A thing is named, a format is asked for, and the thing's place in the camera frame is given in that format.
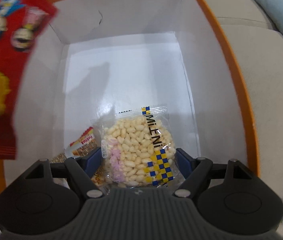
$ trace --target metal screw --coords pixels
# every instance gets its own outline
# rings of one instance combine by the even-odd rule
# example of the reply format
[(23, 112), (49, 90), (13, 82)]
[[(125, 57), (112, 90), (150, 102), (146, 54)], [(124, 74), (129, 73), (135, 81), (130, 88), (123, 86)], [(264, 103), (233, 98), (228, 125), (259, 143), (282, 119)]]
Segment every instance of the metal screw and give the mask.
[(175, 195), (176, 195), (177, 197), (189, 197), (190, 194), (191, 194), (190, 191), (187, 190), (187, 189), (177, 189), (177, 190), (175, 191)]
[(86, 194), (90, 198), (99, 198), (99, 197), (102, 196), (102, 192), (100, 190), (97, 190), (97, 189), (89, 190), (89, 191), (87, 191)]

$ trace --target clear plastic bag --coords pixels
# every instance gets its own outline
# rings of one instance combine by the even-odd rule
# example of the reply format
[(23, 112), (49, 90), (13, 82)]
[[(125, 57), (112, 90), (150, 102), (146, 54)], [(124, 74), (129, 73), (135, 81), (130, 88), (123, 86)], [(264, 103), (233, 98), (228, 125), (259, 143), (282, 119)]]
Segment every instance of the clear plastic bag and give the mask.
[(120, 187), (176, 185), (184, 178), (166, 106), (143, 107), (115, 115), (101, 125), (105, 181)]

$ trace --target couch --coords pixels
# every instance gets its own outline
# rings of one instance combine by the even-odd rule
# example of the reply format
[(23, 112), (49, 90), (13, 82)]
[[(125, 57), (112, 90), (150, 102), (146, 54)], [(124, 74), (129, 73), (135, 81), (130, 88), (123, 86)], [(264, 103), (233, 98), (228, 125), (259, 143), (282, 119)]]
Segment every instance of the couch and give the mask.
[[(254, 0), (206, 0), (240, 64), (259, 138), (261, 179), (283, 200), (283, 35)], [(283, 225), (278, 228), (283, 236)]]

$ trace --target snack bag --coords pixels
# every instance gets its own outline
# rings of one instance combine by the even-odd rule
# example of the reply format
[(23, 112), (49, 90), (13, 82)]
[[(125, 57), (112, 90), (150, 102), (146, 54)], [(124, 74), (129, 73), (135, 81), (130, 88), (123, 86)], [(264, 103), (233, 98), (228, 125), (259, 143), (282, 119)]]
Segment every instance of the snack bag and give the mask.
[(95, 149), (97, 147), (97, 142), (93, 131), (93, 128), (89, 127), (78, 140), (72, 142), (65, 150), (66, 157), (84, 157)]
[(46, 0), (0, 0), (0, 159), (15, 158), (12, 117), (23, 69), (56, 11)]
[(167, 107), (143, 107), (116, 116), (102, 126), (102, 156), (107, 177), (120, 187), (160, 186), (181, 173), (174, 163), (175, 143)]
[(105, 183), (105, 171), (102, 166), (100, 166), (95, 174), (91, 178), (92, 182), (95, 183), (97, 187), (102, 187)]

